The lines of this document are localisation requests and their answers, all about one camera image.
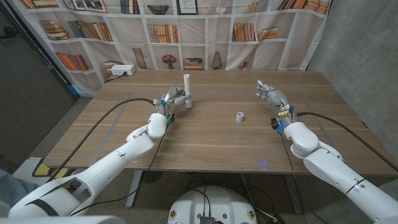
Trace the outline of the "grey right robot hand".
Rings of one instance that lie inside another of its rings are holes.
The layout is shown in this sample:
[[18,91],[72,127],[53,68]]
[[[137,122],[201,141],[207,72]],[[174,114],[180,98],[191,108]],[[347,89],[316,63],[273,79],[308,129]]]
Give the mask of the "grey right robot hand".
[[256,96],[265,99],[272,106],[274,113],[278,116],[283,126],[294,123],[293,112],[286,96],[280,90],[264,83],[262,80],[257,81],[256,88]]

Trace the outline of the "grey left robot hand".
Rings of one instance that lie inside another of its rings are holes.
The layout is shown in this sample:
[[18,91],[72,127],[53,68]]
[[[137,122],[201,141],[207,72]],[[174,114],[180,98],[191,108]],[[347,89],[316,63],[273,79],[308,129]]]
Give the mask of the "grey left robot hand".
[[159,100],[154,101],[154,113],[169,117],[172,114],[170,112],[172,105],[180,105],[192,97],[193,94],[190,91],[185,91],[179,86],[172,86]]

